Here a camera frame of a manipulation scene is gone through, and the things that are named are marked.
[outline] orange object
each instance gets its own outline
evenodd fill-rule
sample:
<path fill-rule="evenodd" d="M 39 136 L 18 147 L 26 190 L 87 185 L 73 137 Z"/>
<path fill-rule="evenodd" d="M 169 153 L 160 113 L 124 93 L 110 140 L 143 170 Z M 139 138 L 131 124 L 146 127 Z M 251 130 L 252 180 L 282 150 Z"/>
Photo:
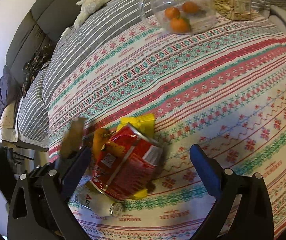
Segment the orange object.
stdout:
<path fill-rule="evenodd" d="M 96 160 L 100 156 L 103 145 L 106 144 L 109 138 L 109 131 L 104 128 L 99 128 L 94 132 L 92 154 Z"/>
<path fill-rule="evenodd" d="M 175 33 L 188 33 L 191 31 L 191 26 L 187 19 L 184 18 L 173 18 L 170 21 L 170 26 Z"/>
<path fill-rule="evenodd" d="M 165 9 L 165 16 L 168 19 L 179 18 L 181 16 L 179 9 L 176 7 L 169 7 Z"/>
<path fill-rule="evenodd" d="M 186 13 L 197 13 L 199 10 L 199 7 L 196 3 L 188 1 L 183 3 L 182 10 Z"/>

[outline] tangerine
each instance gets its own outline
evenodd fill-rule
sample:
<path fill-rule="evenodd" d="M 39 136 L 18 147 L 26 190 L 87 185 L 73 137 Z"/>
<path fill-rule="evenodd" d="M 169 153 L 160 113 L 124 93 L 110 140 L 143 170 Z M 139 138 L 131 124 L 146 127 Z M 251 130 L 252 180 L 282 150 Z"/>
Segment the tangerine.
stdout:
<path fill-rule="evenodd" d="M 188 20 L 184 18 L 173 18 L 170 21 L 170 26 L 175 33 L 188 33 L 191 31 L 191 26 Z"/>
<path fill-rule="evenodd" d="M 182 10 L 186 13 L 197 13 L 199 7 L 196 3 L 188 1 L 183 3 Z"/>
<path fill-rule="evenodd" d="M 165 16 L 168 19 L 179 18 L 181 16 L 179 9 L 176 7 L 168 7 L 165 9 Z"/>

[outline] transparent plastic jar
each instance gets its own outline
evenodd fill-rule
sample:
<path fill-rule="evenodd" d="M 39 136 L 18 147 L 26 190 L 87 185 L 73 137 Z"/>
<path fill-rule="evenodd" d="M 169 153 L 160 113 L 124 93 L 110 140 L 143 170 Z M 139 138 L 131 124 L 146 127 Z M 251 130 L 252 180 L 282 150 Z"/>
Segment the transparent plastic jar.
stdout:
<path fill-rule="evenodd" d="M 143 22 L 153 28 L 165 28 L 177 34 L 201 33 L 216 22 L 213 0 L 151 0 L 152 12 L 159 25 L 150 25 L 144 12 L 145 0 L 140 0 L 139 12 Z"/>

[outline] dark clothing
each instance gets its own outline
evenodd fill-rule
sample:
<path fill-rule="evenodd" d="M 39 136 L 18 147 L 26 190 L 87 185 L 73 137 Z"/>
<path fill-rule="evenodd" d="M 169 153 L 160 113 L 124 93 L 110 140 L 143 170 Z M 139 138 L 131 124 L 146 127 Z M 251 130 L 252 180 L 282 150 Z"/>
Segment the dark clothing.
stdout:
<path fill-rule="evenodd" d="M 25 63 L 23 67 L 24 83 L 22 86 L 22 97 L 25 98 L 28 89 L 39 71 L 43 68 L 43 65 L 51 60 L 55 47 L 56 44 L 49 44 L 42 47 L 34 53 L 29 62 Z"/>
<path fill-rule="evenodd" d="M 11 75 L 7 66 L 3 68 L 3 76 L 0 78 L 0 118 L 3 110 L 13 101 L 17 100 L 21 92 L 18 82 Z"/>

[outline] beige cloth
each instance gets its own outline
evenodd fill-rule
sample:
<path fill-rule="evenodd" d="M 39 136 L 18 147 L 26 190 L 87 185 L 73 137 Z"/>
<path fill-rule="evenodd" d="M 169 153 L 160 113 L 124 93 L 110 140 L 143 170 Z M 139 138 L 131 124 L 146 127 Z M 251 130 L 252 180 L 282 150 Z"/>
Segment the beige cloth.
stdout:
<path fill-rule="evenodd" d="M 13 101 L 10 105 L 8 105 L 1 116 L 0 119 L 0 129 L 2 128 L 13 128 L 14 125 L 14 108 L 16 102 Z"/>

